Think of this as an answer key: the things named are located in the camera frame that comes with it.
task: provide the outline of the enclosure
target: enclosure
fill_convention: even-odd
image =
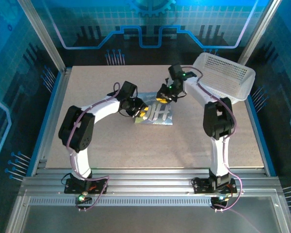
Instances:
[[[89,165],[110,181],[97,207],[78,213],[61,184],[71,171],[58,137],[68,108],[101,100],[115,82],[157,93],[171,65],[205,52],[256,73],[248,98],[232,105],[228,162],[240,201],[215,213],[209,195],[194,194],[211,143],[204,106],[187,95],[171,104],[172,125],[119,113],[95,124]],[[93,225],[291,232],[291,0],[0,0],[0,232]]]

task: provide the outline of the gear logo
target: gear logo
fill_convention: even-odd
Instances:
[[[8,23],[16,20],[18,16],[17,0],[0,0],[0,15]]]
[[[171,4],[176,3],[175,0],[127,0],[127,2],[137,14],[149,17],[159,16],[159,13],[165,14],[166,10],[171,9]]]

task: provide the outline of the white plastic basket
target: white plastic basket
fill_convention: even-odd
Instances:
[[[203,72],[202,84],[222,98],[229,97],[232,104],[247,99],[256,76],[251,68],[207,52],[199,55],[193,67]]]

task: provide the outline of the work surface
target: work surface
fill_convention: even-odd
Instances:
[[[139,92],[157,92],[169,66],[73,67],[52,141],[47,168],[68,168],[69,155],[58,131],[71,105],[86,106],[129,81]],[[210,139],[203,130],[203,108],[191,96],[172,104],[173,125],[134,124],[119,113],[100,120],[88,147],[89,164],[99,167],[209,167]],[[231,138],[230,166],[263,166],[244,102],[233,105],[238,130]]]

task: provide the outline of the blue edge strip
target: blue edge strip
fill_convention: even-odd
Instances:
[[[258,134],[259,134],[260,142],[261,142],[262,149],[263,149],[264,156],[265,156],[265,160],[266,160],[266,163],[267,163],[267,164],[265,164],[265,166],[268,166],[268,169],[270,171],[270,175],[271,176],[276,176],[274,165],[273,165],[270,153],[269,153],[267,145],[266,145],[266,141],[265,141],[265,138],[264,138],[264,135],[263,135],[263,132],[262,132],[262,128],[260,126],[258,115],[256,113],[256,110],[254,108],[254,105],[253,105],[253,102],[252,102],[252,98],[251,98],[250,95],[248,96],[248,103],[250,105],[250,110],[252,112],[253,120],[254,120],[254,122],[256,124],[256,127],[257,127],[257,131],[258,131]]]
[[[55,94],[56,94],[56,91],[57,91],[57,88],[58,88],[58,85],[59,85],[59,81],[60,81],[61,78],[62,78],[62,75],[61,75],[60,72],[58,72],[57,79],[56,79],[56,82],[55,82],[55,85],[54,85],[54,88],[53,88],[53,92],[52,92],[52,94],[50,96],[50,99],[49,99],[49,102],[48,102],[48,107],[47,107],[47,110],[45,112],[45,116],[44,116],[44,119],[43,119],[43,122],[42,122],[42,126],[41,126],[41,129],[40,129],[40,133],[39,133],[37,142],[36,142],[34,150],[33,150],[32,158],[30,160],[26,176],[31,176],[31,173],[32,173],[32,170],[33,170],[33,167],[34,167],[34,164],[35,164],[35,160],[37,159],[37,156],[38,156],[38,152],[39,152],[39,149],[40,149],[40,144],[41,144],[42,137],[43,137],[43,134],[44,134],[44,131],[45,131],[45,127],[46,127],[47,121],[49,119],[50,110],[52,108],[52,105],[53,105],[53,102],[54,102],[54,98],[55,98]],[[248,96],[248,103],[249,103],[250,110],[252,112],[252,116],[253,116],[253,119],[254,119],[256,127],[257,127],[257,131],[258,131],[258,134],[259,134],[259,138],[260,138],[260,141],[261,141],[262,149],[263,149],[264,156],[265,156],[266,163],[267,163],[266,166],[268,166],[268,168],[269,168],[270,175],[271,176],[276,176],[274,165],[273,165],[270,153],[268,151],[268,148],[267,148],[267,145],[266,145],[266,142],[265,142],[265,139],[264,139],[264,135],[263,135],[263,132],[262,132],[262,128],[261,128],[260,123],[259,123],[258,115],[257,115],[256,110],[254,108],[251,96]]]
[[[41,145],[42,137],[43,137],[43,134],[44,134],[44,131],[45,131],[45,127],[46,127],[47,121],[49,119],[50,110],[51,110],[52,105],[54,103],[54,98],[55,98],[56,91],[57,91],[57,88],[58,88],[58,85],[59,85],[59,81],[63,76],[64,75],[62,75],[60,72],[58,72],[58,75],[57,75],[57,78],[56,78],[56,81],[55,81],[55,84],[54,84],[54,87],[53,87],[52,94],[51,94],[51,96],[49,98],[48,107],[47,107],[47,110],[46,110],[45,115],[44,115],[42,126],[41,126],[41,129],[40,129],[40,132],[39,132],[39,135],[38,135],[38,138],[37,138],[37,141],[36,141],[33,153],[32,153],[32,157],[31,157],[31,160],[30,160],[30,163],[29,163],[29,166],[28,166],[28,170],[27,170],[26,176],[31,176],[32,170],[34,168],[34,164],[35,164],[35,161],[36,161],[37,156],[38,156],[38,152],[39,152],[39,149],[40,149],[40,145]]]

